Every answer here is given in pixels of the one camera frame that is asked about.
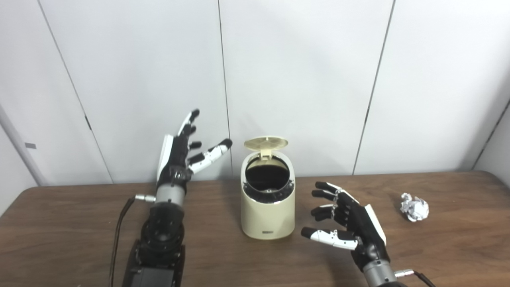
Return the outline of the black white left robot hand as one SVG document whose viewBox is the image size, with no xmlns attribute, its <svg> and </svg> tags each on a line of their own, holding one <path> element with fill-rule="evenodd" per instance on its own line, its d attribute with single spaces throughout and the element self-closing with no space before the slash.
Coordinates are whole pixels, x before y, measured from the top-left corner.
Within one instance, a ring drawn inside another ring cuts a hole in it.
<svg viewBox="0 0 510 287">
<path fill-rule="evenodd" d="M 196 131 L 193 122 L 198 116 L 199 109 L 191 111 L 176 135 L 165 135 L 157 172 L 158 188 L 169 184 L 185 189 L 193 175 L 212 165 L 231 149 L 233 142 L 226 138 L 218 145 L 188 157 L 190 150 L 202 147 L 200 141 L 189 141 L 190 136 Z"/>
</svg>

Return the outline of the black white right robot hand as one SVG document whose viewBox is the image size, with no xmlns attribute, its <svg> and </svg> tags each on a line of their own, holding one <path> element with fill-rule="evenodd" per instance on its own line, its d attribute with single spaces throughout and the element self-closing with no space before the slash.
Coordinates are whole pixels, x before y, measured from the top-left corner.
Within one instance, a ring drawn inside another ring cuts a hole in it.
<svg viewBox="0 0 510 287">
<path fill-rule="evenodd" d="M 390 263 L 386 235 L 370 204 L 363 206 L 349 192 L 329 182 L 317 181 L 312 196 L 330 200 L 311 211 L 315 221 L 334 220 L 343 230 L 303 227 L 304 238 L 349 250 L 355 265 L 363 272 L 373 261 Z"/>
</svg>

